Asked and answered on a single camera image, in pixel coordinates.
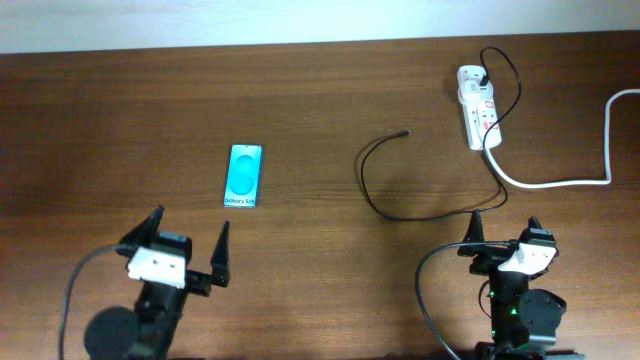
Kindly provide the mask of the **white USB charger adapter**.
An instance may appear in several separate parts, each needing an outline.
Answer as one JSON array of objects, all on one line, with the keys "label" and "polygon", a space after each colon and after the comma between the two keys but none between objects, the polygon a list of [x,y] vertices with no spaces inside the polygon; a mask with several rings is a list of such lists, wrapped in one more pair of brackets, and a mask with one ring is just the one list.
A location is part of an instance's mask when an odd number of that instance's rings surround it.
[{"label": "white USB charger adapter", "polygon": [[494,89],[491,82],[482,85],[478,80],[464,80],[459,84],[458,100],[462,105],[470,105],[493,98]]}]

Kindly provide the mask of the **white power strip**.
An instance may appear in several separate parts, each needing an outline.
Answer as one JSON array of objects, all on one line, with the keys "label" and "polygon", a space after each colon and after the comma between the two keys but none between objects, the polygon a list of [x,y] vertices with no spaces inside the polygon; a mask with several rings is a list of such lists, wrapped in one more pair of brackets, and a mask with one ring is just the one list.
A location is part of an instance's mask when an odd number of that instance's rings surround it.
[{"label": "white power strip", "polygon": [[[483,81],[486,71],[478,65],[463,65],[457,71],[458,88],[464,80]],[[481,151],[484,146],[489,149],[496,147],[502,141],[494,98],[470,105],[462,105],[465,129],[469,148]]]}]

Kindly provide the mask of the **blue Galaxy S25 smartphone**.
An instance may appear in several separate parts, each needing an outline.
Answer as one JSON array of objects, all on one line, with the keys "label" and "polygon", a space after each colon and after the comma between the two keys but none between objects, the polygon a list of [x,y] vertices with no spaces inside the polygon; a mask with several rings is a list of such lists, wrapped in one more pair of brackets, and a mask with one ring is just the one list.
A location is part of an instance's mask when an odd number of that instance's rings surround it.
[{"label": "blue Galaxy S25 smartphone", "polygon": [[261,176],[263,147],[231,146],[223,204],[229,208],[255,208]]}]

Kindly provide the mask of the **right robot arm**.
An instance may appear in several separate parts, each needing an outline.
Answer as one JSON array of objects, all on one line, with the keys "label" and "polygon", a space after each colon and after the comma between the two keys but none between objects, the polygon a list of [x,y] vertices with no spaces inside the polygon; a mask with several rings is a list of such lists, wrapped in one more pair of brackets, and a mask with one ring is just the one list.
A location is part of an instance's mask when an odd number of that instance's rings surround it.
[{"label": "right robot arm", "polygon": [[472,274],[488,278],[492,341],[476,344],[477,359],[586,357],[573,350],[551,349],[567,303],[552,292],[530,287],[558,256],[554,235],[537,218],[528,220],[519,238],[492,246],[484,238],[481,215],[475,210],[457,254],[473,259]]}]

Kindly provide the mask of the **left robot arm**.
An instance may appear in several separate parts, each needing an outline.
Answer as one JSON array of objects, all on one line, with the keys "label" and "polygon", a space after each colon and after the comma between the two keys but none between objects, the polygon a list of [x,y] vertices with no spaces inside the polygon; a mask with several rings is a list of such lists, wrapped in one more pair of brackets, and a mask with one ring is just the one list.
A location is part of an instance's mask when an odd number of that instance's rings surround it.
[{"label": "left robot arm", "polygon": [[116,253],[128,259],[127,275],[142,283],[131,309],[115,306],[95,315],[84,333],[92,359],[165,359],[190,295],[207,297],[229,285],[230,223],[222,226],[208,273],[190,270],[192,240],[162,231],[159,206],[125,234]]}]

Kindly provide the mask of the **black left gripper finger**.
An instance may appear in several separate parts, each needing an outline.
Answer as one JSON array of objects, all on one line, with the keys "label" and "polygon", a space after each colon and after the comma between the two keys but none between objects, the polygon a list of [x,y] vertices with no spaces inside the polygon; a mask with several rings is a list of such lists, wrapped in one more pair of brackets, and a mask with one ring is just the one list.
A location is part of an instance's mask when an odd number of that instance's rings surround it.
[{"label": "black left gripper finger", "polygon": [[158,205],[139,225],[121,238],[117,253],[132,257],[139,247],[148,247],[158,237],[163,215],[164,207]]},{"label": "black left gripper finger", "polygon": [[230,222],[226,221],[221,229],[210,260],[212,268],[211,283],[218,287],[227,287],[230,283],[229,232]]}]

